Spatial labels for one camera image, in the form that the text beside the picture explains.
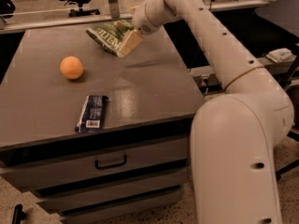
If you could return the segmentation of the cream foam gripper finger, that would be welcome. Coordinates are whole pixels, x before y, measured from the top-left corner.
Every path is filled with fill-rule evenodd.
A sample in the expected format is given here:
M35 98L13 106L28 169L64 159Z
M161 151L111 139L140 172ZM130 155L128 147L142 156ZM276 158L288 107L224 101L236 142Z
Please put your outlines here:
M142 34L136 29L128 32L117 49L117 55L122 58L127 56L141 43L142 40Z

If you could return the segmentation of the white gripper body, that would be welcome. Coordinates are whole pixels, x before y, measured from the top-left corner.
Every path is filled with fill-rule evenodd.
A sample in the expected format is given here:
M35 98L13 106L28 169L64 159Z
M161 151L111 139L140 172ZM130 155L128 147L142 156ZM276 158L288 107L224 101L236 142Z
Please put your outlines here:
M161 26L180 20L164 0L145 0L131 8L132 24L142 35L151 35Z

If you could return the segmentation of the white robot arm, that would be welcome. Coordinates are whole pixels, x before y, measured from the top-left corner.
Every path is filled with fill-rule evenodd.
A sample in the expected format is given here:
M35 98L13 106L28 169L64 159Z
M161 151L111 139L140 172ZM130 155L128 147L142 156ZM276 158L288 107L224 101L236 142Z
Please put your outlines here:
M287 93L203 0L145 0L130 12L142 35L186 21L224 90L192 121L199 224L283 224L274 148L293 125Z

